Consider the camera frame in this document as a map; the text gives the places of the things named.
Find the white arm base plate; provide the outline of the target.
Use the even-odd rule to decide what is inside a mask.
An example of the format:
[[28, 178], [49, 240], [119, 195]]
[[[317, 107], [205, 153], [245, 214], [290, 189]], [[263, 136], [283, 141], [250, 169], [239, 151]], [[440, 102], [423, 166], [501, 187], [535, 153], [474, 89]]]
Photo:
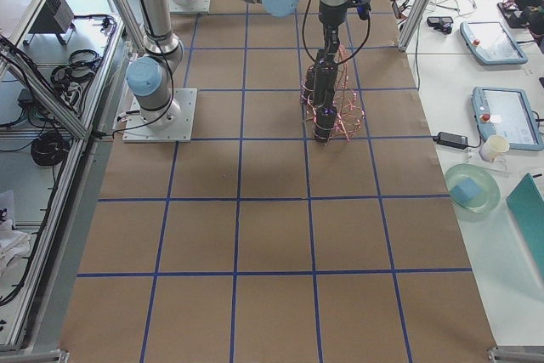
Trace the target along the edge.
[[208, 14], [211, 0], [168, 0], [173, 14]]
[[130, 110], [137, 112], [127, 117], [122, 140], [129, 143], [190, 142], [196, 99], [196, 88], [175, 88], [168, 110], [150, 112], [141, 111], [133, 97]]

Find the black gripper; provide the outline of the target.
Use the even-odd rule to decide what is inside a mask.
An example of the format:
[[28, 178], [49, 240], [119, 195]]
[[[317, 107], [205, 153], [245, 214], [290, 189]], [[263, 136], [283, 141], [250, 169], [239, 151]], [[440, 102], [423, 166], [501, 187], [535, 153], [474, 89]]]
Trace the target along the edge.
[[340, 46], [338, 27], [346, 20], [348, 3], [331, 6], [322, 1], [319, 5], [319, 21], [323, 25], [325, 40], [325, 60], [335, 62], [335, 56]]

